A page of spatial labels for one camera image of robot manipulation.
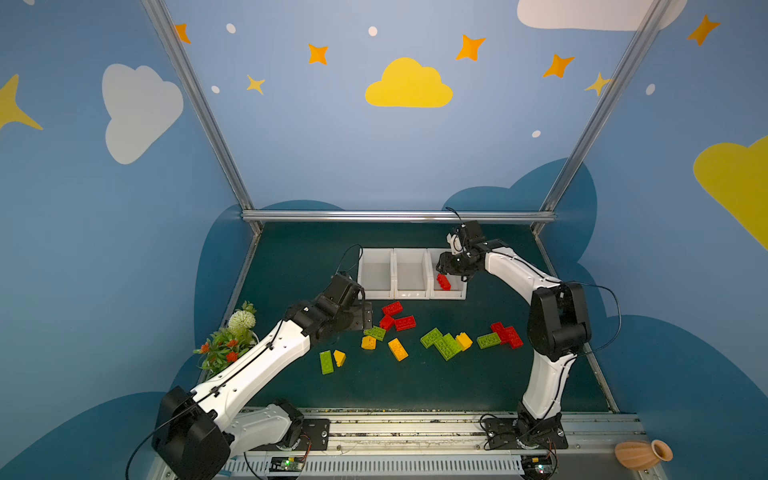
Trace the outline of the yellow sloped lego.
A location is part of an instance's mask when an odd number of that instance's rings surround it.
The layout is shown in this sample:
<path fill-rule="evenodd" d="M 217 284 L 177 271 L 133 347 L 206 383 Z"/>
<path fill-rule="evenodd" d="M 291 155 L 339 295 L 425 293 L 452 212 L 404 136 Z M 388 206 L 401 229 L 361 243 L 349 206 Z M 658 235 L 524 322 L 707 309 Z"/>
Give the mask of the yellow sloped lego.
<path fill-rule="evenodd" d="M 333 359 L 337 368 L 341 368 L 346 361 L 346 354 L 340 350 L 333 352 Z"/>

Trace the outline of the red lego brick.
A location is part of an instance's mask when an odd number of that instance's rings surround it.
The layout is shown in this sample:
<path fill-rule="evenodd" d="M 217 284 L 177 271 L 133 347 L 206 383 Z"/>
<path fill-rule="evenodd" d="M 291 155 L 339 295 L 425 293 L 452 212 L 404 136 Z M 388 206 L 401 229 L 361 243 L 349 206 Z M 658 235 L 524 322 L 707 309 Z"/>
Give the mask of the red lego brick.
<path fill-rule="evenodd" d="M 414 316 L 407 316 L 396 319 L 394 326 L 397 332 L 401 332 L 415 328 L 417 323 Z"/>
<path fill-rule="evenodd" d="M 438 285 L 439 285 L 441 290 L 443 290 L 443 291 L 450 291 L 451 290 L 451 288 L 452 288 L 451 283 L 450 283 L 450 281 L 448 280 L 448 278 L 444 274 L 438 274 L 436 276 L 436 281 L 437 281 L 437 283 L 438 283 Z"/>
<path fill-rule="evenodd" d="M 385 315 L 379 322 L 379 327 L 385 331 L 389 331 L 395 323 L 395 319 L 389 315 Z"/>
<path fill-rule="evenodd" d="M 396 315 L 402 313 L 403 310 L 404 310 L 403 305 L 399 301 L 397 301 L 383 307 L 382 313 L 385 316 L 395 317 Z"/>
<path fill-rule="evenodd" d="M 501 322 L 491 325 L 491 330 L 496 333 L 502 344 L 508 344 L 512 349 L 523 346 L 523 340 L 513 326 L 505 327 Z"/>

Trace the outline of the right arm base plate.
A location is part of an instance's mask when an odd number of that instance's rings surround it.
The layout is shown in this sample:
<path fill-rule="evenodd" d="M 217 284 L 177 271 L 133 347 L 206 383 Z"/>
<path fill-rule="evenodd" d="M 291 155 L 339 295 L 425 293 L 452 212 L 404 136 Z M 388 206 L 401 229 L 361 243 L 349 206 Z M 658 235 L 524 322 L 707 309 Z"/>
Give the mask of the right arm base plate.
<path fill-rule="evenodd" d="M 567 449 L 559 417 L 529 423 L 525 419 L 486 416 L 480 420 L 487 450 Z"/>

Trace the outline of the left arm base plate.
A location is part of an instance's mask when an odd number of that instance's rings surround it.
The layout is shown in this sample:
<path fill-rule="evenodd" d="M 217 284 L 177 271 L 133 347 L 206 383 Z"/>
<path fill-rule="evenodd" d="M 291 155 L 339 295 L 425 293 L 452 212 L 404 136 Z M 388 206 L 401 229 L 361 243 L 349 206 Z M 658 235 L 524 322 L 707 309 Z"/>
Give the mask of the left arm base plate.
<path fill-rule="evenodd" d="M 287 433 L 287 438 L 277 444 L 258 447 L 264 451 L 326 451 L 330 440 L 331 422 L 327 418 L 304 419 L 300 427 Z"/>

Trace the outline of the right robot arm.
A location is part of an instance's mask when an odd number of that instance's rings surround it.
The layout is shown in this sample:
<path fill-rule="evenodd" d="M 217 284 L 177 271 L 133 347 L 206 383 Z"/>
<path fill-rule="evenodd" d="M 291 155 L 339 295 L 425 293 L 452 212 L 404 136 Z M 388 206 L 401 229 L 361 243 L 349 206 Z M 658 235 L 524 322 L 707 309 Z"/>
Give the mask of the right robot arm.
<path fill-rule="evenodd" d="M 528 302 L 527 337 L 534 357 L 518 407 L 517 435 L 534 439 L 556 431 L 570 369 L 592 337 L 583 286 L 547 275 L 505 242 L 488 240 L 476 221 L 460 223 L 447 242 L 451 251 L 439 257 L 440 273 L 467 281 L 485 271 Z"/>

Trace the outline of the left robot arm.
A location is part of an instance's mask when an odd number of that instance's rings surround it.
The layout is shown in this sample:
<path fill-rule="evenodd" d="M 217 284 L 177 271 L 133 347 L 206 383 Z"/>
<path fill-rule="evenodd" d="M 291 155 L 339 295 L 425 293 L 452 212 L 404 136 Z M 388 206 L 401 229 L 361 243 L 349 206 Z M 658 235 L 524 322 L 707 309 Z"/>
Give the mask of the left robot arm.
<path fill-rule="evenodd" d="M 212 479 L 227 461 L 262 446 L 300 442 L 304 416 L 285 400 L 254 412 L 244 407 L 275 376 L 363 316 L 366 294 L 345 272 L 311 301 L 289 307 L 276 326 L 242 358 L 190 391 L 161 400 L 152 449 L 179 479 Z"/>

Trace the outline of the orange-yellow small lego cube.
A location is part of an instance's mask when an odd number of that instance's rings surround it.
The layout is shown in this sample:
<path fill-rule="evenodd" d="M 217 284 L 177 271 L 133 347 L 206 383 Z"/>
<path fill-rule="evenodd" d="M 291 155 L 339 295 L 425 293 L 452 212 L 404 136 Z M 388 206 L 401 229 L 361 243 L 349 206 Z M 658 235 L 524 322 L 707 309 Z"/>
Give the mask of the orange-yellow small lego cube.
<path fill-rule="evenodd" d="M 377 339 L 371 336 L 364 336 L 361 341 L 361 348 L 364 350 L 375 350 Z"/>

